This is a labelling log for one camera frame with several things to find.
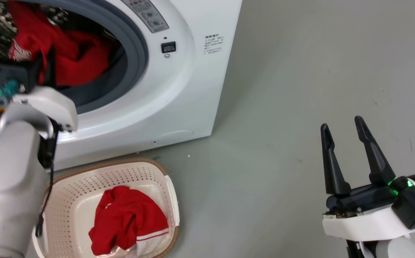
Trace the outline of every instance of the front-loading washer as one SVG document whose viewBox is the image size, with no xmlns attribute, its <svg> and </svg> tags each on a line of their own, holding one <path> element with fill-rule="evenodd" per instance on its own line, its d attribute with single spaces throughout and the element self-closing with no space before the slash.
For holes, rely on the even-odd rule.
<svg viewBox="0 0 415 258">
<path fill-rule="evenodd" d="M 27 2 L 80 14 L 121 43 L 113 69 L 60 90 L 79 116 L 58 137 L 56 169 L 211 135 L 242 0 Z"/>
</svg>

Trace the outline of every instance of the red clothing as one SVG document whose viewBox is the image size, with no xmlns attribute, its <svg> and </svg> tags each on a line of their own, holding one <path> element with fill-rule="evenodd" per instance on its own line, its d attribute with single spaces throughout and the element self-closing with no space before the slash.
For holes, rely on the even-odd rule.
<svg viewBox="0 0 415 258">
<path fill-rule="evenodd" d="M 147 195 L 117 186 L 104 192 L 89 235 L 94 255 L 109 254 L 117 245 L 126 250 L 139 240 L 167 234 L 168 220 Z"/>
<path fill-rule="evenodd" d="M 13 60 L 44 57 L 39 83 L 47 68 L 47 55 L 55 49 L 56 83 L 78 86 L 98 78 L 109 67 L 110 42 L 81 31 L 63 31 L 49 23 L 39 6 L 9 0 L 8 10 L 18 33 L 8 53 Z"/>
</svg>

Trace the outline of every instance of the floor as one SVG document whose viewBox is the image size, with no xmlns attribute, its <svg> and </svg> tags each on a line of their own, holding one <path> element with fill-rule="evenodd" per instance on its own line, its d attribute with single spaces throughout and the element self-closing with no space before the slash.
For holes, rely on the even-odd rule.
<svg viewBox="0 0 415 258">
<path fill-rule="evenodd" d="M 322 229 L 319 127 L 361 186 L 355 115 L 397 175 L 415 173 L 415 1 L 244 0 L 213 135 L 139 154 L 168 170 L 180 201 L 168 257 L 346 258 Z"/>
</svg>

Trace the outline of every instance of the washing machine door opening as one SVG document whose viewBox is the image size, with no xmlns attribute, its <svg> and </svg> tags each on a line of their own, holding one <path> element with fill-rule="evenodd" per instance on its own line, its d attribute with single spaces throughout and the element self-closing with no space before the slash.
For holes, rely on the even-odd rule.
<svg viewBox="0 0 415 258">
<path fill-rule="evenodd" d="M 71 98 L 78 114 L 107 105 L 126 94 L 143 75 L 148 62 L 147 44 L 134 22 L 104 0 L 25 0 L 40 4 L 50 23 L 63 30 L 94 34 L 111 43 L 108 68 L 95 80 L 57 89 Z M 0 1 L 0 62 L 8 60 L 8 50 L 17 28 Z"/>
</svg>

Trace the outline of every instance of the white plastic basket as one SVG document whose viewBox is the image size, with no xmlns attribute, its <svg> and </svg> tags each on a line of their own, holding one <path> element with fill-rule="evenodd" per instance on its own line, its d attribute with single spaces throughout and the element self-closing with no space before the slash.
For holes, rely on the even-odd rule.
<svg viewBox="0 0 415 258">
<path fill-rule="evenodd" d="M 170 233 L 143 258 L 167 255 L 178 237 L 179 212 L 171 178 L 153 160 L 128 159 L 108 162 L 57 178 L 44 212 L 43 235 L 32 233 L 39 258 L 96 258 L 88 232 L 105 190 L 115 186 L 137 189 L 155 201 L 168 219 Z M 125 257 L 129 250 L 116 247 L 107 258 Z"/>
</svg>

